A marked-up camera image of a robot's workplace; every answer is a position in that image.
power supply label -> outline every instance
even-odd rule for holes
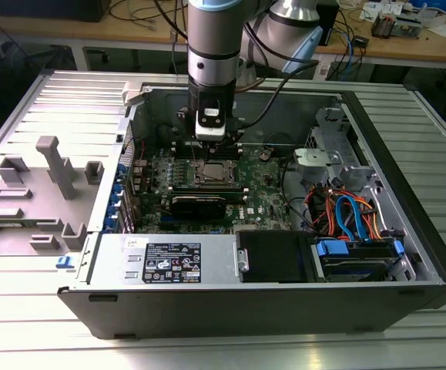
[[[147,284],[200,283],[200,243],[148,243],[143,280]]]

slotted metal surface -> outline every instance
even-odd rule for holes
[[[46,77],[2,138],[0,159],[4,150],[44,166],[28,149],[44,132],[57,133],[59,149],[76,163],[104,156],[109,151],[101,148],[113,141],[116,119],[124,114],[121,90],[127,80],[141,76],[56,72]],[[299,81],[289,86],[355,91],[446,243],[446,125],[424,100],[394,85]],[[446,306],[365,335],[102,341],[55,296],[57,286],[72,281],[74,273],[54,266],[54,257],[0,257],[0,368],[446,368]]]

table leg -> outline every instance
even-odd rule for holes
[[[337,56],[335,54],[318,54],[314,56],[314,59],[317,59],[317,57],[319,62],[315,67],[314,80],[325,81],[330,65],[336,60]]]
[[[90,71],[91,66],[87,59],[87,51],[80,45],[71,45],[72,54],[74,55],[75,67],[78,71]]]
[[[132,49],[130,53],[132,54],[133,68],[138,71],[140,69],[139,50]]]

desk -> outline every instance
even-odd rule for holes
[[[148,0],[132,0],[133,8],[150,5],[152,2]],[[166,5],[166,9],[171,7],[170,3]],[[115,14],[128,18],[125,4],[118,6],[115,11]],[[145,14],[155,15],[157,10],[146,10]],[[446,69],[446,38],[424,29],[418,40],[377,39],[371,37],[371,22],[358,21],[359,10],[351,14],[351,18],[356,19],[356,22],[348,17],[349,11],[344,11],[344,14],[347,23],[357,35],[370,39],[364,57],[365,63]],[[161,17],[156,20],[156,31],[120,21],[109,14],[99,23],[0,17],[0,25],[19,42],[69,46],[74,54],[77,69],[89,70],[85,47],[170,50],[170,27]],[[2,40],[7,41],[7,38],[0,32],[0,41]],[[181,41],[176,44],[177,51],[185,51],[185,48]],[[340,41],[340,36],[334,33],[328,46],[319,46],[316,50],[314,59],[319,59],[320,64],[314,79],[325,79],[330,64],[344,52],[345,47]]]
[[[446,38],[423,29],[419,39],[393,37],[379,39],[371,35],[372,22],[359,19],[361,11],[343,11],[347,24],[355,35],[370,39],[363,57],[363,63],[385,64],[391,66],[410,66],[446,69]],[[340,15],[337,20],[344,22]],[[336,32],[330,37],[328,46],[319,46],[316,56],[320,59],[314,79],[325,79],[330,64],[346,52],[346,48]]]
[[[132,8],[153,6],[148,0],[131,0]],[[166,3],[165,10],[171,10],[172,2]],[[126,3],[115,8],[115,14],[129,18]],[[138,16],[158,14],[157,9],[148,9]],[[66,45],[72,49],[78,70],[89,70],[86,47],[118,48],[136,50],[171,50],[170,27],[162,17],[155,18],[156,30],[151,31],[132,22],[118,20],[108,13],[101,22],[89,23],[58,19],[1,17],[0,25],[17,42],[47,45]],[[0,31],[0,41],[8,38]],[[182,39],[175,50],[185,51]]]

blue latch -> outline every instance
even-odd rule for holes
[[[70,256],[60,256],[58,262],[56,263],[56,268],[74,268],[72,264],[73,259]]]
[[[110,217],[105,218],[105,225],[107,227],[115,227],[115,224],[116,222],[112,218]]]
[[[116,169],[121,175],[125,175],[127,173],[127,167],[123,166],[121,163],[118,163],[118,167]]]
[[[349,254],[347,244],[343,240],[321,240],[317,244],[317,251],[319,256],[325,254]]]
[[[396,240],[394,242],[394,248],[395,248],[397,254],[399,254],[400,256],[404,254],[404,246],[402,245],[401,241]]]
[[[116,194],[110,194],[109,195],[109,201],[111,203],[118,203],[118,201],[120,200],[120,197]]]

